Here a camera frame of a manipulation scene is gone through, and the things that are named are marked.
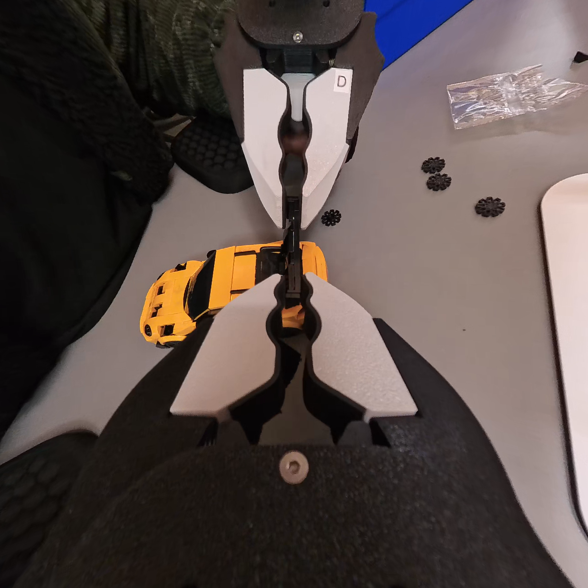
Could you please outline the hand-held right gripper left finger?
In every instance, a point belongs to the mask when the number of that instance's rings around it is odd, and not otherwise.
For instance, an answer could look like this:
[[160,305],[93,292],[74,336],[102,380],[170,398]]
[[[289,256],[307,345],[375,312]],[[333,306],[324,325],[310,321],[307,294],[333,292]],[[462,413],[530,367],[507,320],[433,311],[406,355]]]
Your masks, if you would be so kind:
[[281,348],[285,276],[271,275],[213,319],[170,412],[238,420],[251,410],[269,420],[283,404]]

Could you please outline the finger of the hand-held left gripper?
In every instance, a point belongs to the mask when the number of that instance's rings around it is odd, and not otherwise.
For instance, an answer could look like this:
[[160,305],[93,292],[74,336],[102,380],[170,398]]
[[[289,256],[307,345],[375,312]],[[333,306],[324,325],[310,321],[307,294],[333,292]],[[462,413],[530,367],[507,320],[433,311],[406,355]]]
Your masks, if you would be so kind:
[[264,68],[243,71],[242,149],[257,195],[272,222],[283,228],[283,149],[279,131],[289,112],[285,82]]
[[349,151],[347,138],[353,70],[331,68],[305,87],[304,114],[310,125],[305,151],[301,228],[307,229],[329,197]]

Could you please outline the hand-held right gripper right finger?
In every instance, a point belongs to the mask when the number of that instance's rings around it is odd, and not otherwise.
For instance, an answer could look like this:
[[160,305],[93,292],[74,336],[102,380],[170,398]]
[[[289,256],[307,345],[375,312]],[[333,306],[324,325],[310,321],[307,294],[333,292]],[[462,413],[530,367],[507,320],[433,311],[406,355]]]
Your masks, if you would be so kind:
[[307,318],[316,318],[311,376],[360,419],[414,416],[417,406],[371,314],[346,293],[313,273]]

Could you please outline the yellow lego car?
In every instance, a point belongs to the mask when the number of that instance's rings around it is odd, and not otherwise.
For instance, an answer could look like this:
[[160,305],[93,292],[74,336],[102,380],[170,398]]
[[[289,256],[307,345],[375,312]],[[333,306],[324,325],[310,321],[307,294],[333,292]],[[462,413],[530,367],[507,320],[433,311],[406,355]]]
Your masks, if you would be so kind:
[[186,261],[162,273],[143,305],[140,331],[159,348],[172,348],[197,324],[217,314],[256,284],[286,272],[282,242],[209,251],[204,261]]

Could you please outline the person's left forearm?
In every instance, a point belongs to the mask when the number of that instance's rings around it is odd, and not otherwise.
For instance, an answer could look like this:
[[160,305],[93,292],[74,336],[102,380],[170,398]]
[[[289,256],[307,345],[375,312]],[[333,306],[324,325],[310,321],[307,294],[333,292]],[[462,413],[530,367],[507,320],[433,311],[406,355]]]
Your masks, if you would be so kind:
[[230,118],[213,57],[236,1],[79,1],[142,108]]

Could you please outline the person's left hand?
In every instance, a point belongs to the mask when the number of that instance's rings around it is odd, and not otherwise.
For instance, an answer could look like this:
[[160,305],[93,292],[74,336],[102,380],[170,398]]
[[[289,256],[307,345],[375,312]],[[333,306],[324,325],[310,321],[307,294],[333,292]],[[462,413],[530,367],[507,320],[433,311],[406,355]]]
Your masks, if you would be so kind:
[[282,145],[285,154],[302,156],[309,140],[308,131],[302,121],[289,119],[282,130]]

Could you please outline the blue plastic storage bin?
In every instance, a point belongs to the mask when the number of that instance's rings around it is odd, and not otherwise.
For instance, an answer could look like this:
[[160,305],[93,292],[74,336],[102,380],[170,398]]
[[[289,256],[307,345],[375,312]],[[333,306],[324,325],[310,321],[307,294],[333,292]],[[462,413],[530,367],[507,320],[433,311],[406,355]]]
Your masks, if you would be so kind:
[[383,69],[425,39],[470,1],[365,1],[376,14],[375,37],[384,56]]

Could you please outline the clear plastic bag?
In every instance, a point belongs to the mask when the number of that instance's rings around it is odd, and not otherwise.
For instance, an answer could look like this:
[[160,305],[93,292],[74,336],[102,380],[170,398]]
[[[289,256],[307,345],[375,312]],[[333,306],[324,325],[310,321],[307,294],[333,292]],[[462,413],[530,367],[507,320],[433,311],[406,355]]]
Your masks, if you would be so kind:
[[547,77],[543,65],[448,85],[456,130],[545,111],[587,93],[587,85]]

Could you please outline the white desk stand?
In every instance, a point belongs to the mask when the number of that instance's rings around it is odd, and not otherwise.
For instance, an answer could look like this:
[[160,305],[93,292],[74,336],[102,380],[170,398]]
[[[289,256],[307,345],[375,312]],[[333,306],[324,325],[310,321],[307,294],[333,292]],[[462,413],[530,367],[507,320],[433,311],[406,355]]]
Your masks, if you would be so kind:
[[587,173],[540,203],[571,502],[587,536]]

